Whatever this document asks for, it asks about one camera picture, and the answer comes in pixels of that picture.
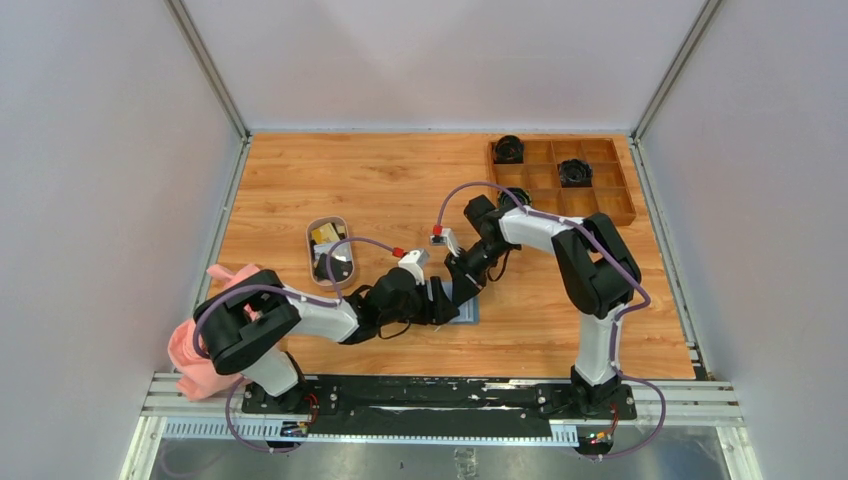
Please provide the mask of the blue leather card holder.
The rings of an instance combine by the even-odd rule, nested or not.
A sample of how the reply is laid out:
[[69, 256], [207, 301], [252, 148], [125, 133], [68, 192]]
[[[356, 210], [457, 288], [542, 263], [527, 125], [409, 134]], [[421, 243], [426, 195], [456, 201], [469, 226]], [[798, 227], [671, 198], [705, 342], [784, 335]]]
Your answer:
[[478, 325], [480, 322], [479, 298], [473, 297], [458, 307], [458, 315], [448, 325]]

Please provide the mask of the black VIP card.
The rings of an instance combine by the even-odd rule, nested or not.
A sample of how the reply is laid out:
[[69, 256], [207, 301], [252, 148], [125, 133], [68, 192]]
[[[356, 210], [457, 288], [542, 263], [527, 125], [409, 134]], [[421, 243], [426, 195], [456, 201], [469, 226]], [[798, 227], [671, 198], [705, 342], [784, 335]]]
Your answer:
[[333, 277], [337, 283], [341, 283], [352, 276], [353, 270], [352, 261], [326, 253], [320, 254], [313, 263], [313, 274], [318, 281], [330, 281]]

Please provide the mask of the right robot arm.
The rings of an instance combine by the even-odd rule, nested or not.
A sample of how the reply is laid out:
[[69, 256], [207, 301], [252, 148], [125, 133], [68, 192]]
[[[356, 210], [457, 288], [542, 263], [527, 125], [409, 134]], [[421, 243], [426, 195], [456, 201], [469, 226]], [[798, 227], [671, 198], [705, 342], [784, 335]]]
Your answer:
[[472, 199], [464, 215], [480, 238], [468, 249], [451, 248], [445, 258], [455, 304], [476, 297], [499, 260], [530, 247], [555, 257], [566, 295], [580, 313], [570, 382], [560, 392], [538, 393], [540, 412], [592, 418], [620, 407], [620, 323], [641, 288], [641, 272], [610, 217], [563, 217], [514, 203], [497, 207], [485, 196]]

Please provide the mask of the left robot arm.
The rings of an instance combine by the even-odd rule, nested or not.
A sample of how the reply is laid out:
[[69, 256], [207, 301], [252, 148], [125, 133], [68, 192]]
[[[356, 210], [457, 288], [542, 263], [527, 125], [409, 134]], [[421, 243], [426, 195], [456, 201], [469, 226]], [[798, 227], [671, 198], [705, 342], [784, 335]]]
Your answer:
[[381, 336], [389, 324], [442, 325], [461, 313], [439, 278], [419, 282], [400, 267], [339, 298], [306, 294], [263, 269], [194, 310], [191, 345], [216, 374], [259, 385], [279, 411], [293, 413], [307, 389], [293, 357], [278, 347], [285, 337], [356, 345]]

